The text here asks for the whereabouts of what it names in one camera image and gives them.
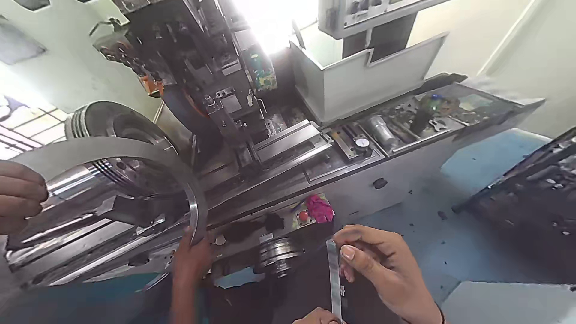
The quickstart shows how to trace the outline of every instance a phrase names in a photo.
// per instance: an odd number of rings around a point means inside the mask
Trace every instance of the knob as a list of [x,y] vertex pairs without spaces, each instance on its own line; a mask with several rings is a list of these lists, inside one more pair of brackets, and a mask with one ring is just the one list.
[[387,184],[388,184],[388,181],[384,180],[384,178],[376,179],[376,181],[374,181],[374,183],[372,183],[372,185],[374,185],[375,189],[382,189]]
[[358,7],[360,7],[360,1],[354,1],[350,7],[350,14],[355,14],[358,12]]
[[370,0],[362,0],[360,2],[360,10],[368,10],[370,8]]

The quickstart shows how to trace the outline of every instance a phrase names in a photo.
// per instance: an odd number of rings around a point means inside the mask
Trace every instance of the blue floor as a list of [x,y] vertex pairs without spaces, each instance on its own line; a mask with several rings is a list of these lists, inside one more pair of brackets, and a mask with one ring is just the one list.
[[[465,201],[490,184],[544,143],[545,138],[510,130],[470,145],[446,162],[441,172],[416,184],[412,194],[402,204],[356,220],[356,223],[404,235],[438,303],[444,301],[460,281],[465,280],[553,281],[538,264],[523,259],[513,248],[502,244],[484,222],[465,213],[456,215],[451,210],[453,205]],[[335,221],[335,226],[342,225],[338,223],[338,218]],[[16,307],[18,310],[12,309],[10,318],[3,316],[7,314],[0,317],[8,319],[2,320],[3,323],[37,322],[33,319],[39,317],[43,323],[77,320],[83,323],[125,323],[140,305],[140,301],[129,295],[148,279],[118,278],[43,289],[20,300]],[[25,318],[22,317],[21,313],[25,310],[30,307],[39,310],[37,304],[48,300],[52,300],[50,304],[53,305],[48,307],[48,313],[28,312]],[[105,313],[115,315],[110,318]]]

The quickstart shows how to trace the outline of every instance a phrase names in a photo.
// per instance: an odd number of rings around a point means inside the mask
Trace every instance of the human hand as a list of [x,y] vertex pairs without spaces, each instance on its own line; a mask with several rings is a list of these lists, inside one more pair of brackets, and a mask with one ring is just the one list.
[[190,246],[194,232],[190,227],[184,231],[178,250],[174,253],[174,288],[194,289],[212,266],[212,250],[208,238]]
[[48,199],[46,182],[30,168],[12,161],[0,161],[0,234],[22,231],[27,217],[42,211]]
[[339,323],[336,315],[332,314],[331,312],[323,308],[316,307],[304,318],[297,319],[292,324],[339,324]]
[[354,269],[372,282],[388,308],[411,324],[441,324],[442,315],[420,268],[397,233],[346,225],[334,234],[340,247],[340,271],[354,282]]

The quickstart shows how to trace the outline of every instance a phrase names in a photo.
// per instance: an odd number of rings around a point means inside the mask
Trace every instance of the metal block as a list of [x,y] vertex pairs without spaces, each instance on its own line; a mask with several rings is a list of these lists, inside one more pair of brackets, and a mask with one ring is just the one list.
[[267,161],[296,145],[320,134],[308,120],[304,120],[288,129],[255,145],[261,161]]

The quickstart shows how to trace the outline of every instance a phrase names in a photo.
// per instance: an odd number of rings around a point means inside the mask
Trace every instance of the white wall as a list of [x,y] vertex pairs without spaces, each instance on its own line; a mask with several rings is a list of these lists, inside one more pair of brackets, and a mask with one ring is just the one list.
[[112,100],[154,116],[160,100],[148,97],[132,70],[106,61],[88,37],[96,22],[123,18],[111,0],[51,0],[36,12],[2,0],[0,14],[48,49],[8,68],[54,106],[72,112],[95,100]]
[[576,1],[540,1],[487,74],[505,89],[547,98],[520,128],[554,138],[576,126]]
[[450,0],[418,13],[408,45],[449,31],[428,77],[476,76],[530,0]]

